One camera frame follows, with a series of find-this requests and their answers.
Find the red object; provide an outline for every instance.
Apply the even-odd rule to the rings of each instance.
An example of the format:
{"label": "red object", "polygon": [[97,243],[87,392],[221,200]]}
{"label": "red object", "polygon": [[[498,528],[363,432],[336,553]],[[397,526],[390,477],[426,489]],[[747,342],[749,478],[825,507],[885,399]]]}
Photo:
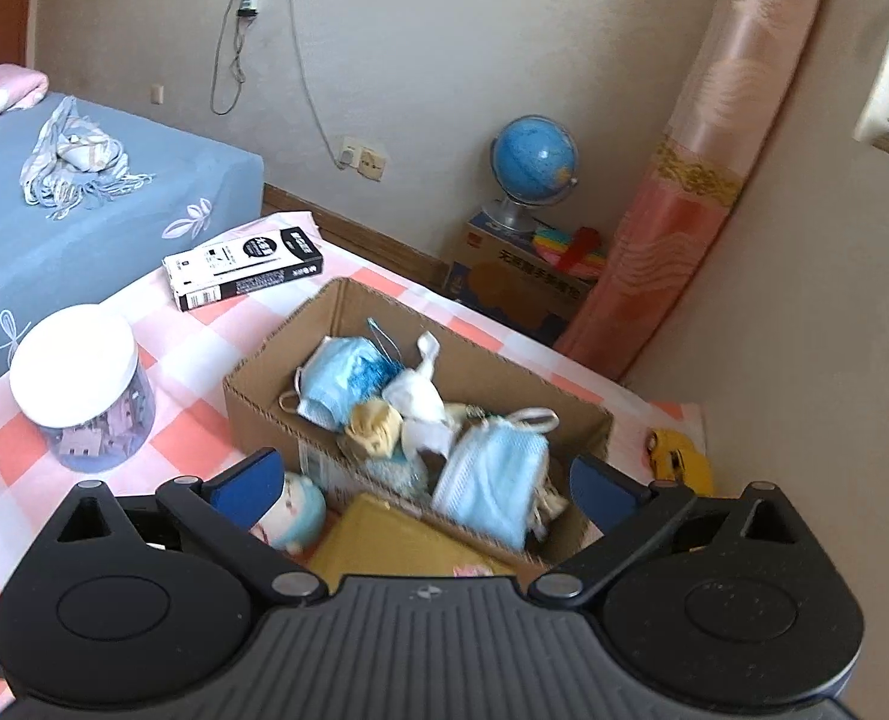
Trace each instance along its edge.
{"label": "red object", "polygon": [[571,239],[571,245],[567,247],[566,252],[561,255],[558,264],[555,266],[556,271],[561,274],[567,274],[577,263],[580,263],[592,251],[601,247],[601,233],[594,227],[582,227],[574,234]]}

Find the cardboard box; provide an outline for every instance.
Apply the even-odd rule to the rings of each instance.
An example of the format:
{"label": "cardboard box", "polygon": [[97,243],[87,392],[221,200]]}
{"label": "cardboard box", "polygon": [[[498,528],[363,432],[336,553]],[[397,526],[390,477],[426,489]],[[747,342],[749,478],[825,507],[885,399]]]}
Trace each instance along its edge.
{"label": "cardboard box", "polygon": [[323,478],[332,508],[342,511],[357,493],[369,491],[479,552],[513,565],[525,583],[537,576],[545,563],[553,565],[577,552],[593,536],[593,526],[575,506],[568,507],[553,523],[548,541],[537,554],[513,552],[371,481],[342,458],[335,434],[281,409],[278,396],[291,388],[294,371],[311,356],[323,337],[369,336],[369,317],[398,344],[407,365],[419,362],[415,344],[422,333],[430,330],[438,338],[441,355],[433,381],[445,401],[474,403],[495,413],[511,413],[529,406],[545,406],[557,412],[561,426],[548,435],[548,440],[551,478],[562,493],[567,490],[567,461],[582,452],[606,459],[610,413],[350,279],[332,281],[304,303],[258,352],[225,378],[227,413],[235,445],[246,452],[273,446],[294,471],[301,470],[303,459],[305,469]]}
{"label": "cardboard box", "polygon": [[205,244],[164,257],[181,311],[319,274],[324,257],[300,227]]}
{"label": "cardboard box", "polygon": [[551,346],[594,283],[555,271],[531,241],[481,211],[465,225],[444,294]]}

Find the checkered tablecloth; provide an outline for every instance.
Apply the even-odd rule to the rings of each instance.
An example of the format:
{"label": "checkered tablecloth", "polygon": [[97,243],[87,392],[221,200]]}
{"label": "checkered tablecloth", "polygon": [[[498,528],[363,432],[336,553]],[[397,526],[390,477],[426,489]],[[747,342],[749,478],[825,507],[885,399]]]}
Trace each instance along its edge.
{"label": "checkered tablecloth", "polygon": [[[222,378],[302,302],[340,276],[381,290],[561,388],[600,403],[615,416],[611,463],[641,480],[649,478],[643,450],[649,427],[674,427],[704,445],[697,407],[645,403],[497,322],[321,241],[310,213],[275,214],[217,240],[292,226],[302,227],[321,248],[321,276],[182,314],[158,269],[105,301],[133,326],[157,400],[150,439],[116,469],[88,476],[65,469],[18,410],[8,377],[0,380],[0,591],[44,522],[82,479],[100,478],[119,495],[145,494],[181,474],[207,479],[241,459],[241,452],[231,445]],[[9,694],[0,683],[0,709],[7,700]]]}

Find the yellow book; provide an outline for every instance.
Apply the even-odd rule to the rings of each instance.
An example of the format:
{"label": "yellow book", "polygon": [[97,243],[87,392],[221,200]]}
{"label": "yellow book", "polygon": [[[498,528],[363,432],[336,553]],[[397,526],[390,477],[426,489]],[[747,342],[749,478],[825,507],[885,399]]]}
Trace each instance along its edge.
{"label": "yellow book", "polygon": [[514,571],[387,501],[363,493],[321,542],[308,562],[331,591],[348,574],[391,577],[453,577]]}

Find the open cardboard box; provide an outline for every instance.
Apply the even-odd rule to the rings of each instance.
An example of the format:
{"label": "open cardboard box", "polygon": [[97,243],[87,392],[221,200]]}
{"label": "open cardboard box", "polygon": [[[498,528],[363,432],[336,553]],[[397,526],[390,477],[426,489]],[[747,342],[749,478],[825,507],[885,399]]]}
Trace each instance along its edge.
{"label": "open cardboard box", "polygon": [[566,464],[572,458],[589,453],[606,460],[610,413],[468,341],[388,295],[345,278],[335,279],[305,302],[261,349],[225,378],[227,413],[235,445],[246,452],[273,446],[288,469],[295,472],[302,471],[302,460],[305,467],[308,463],[316,464],[318,474],[327,477],[325,492],[333,509],[342,511],[357,493],[374,493],[452,538],[510,565],[523,586],[546,565],[561,562],[580,550],[595,530],[576,506],[569,506],[553,523],[547,541],[537,544],[534,552],[514,552],[429,509],[420,509],[371,481],[345,461],[335,434],[281,409],[278,396],[292,389],[294,371],[313,354],[324,336],[370,338],[369,317],[394,339],[409,367],[420,362],[420,335],[426,331],[435,335],[441,342],[441,355],[433,381],[445,402],[473,403],[494,413],[513,413],[531,406],[553,409],[561,418],[561,426],[548,434],[550,475],[562,494],[567,494]]}

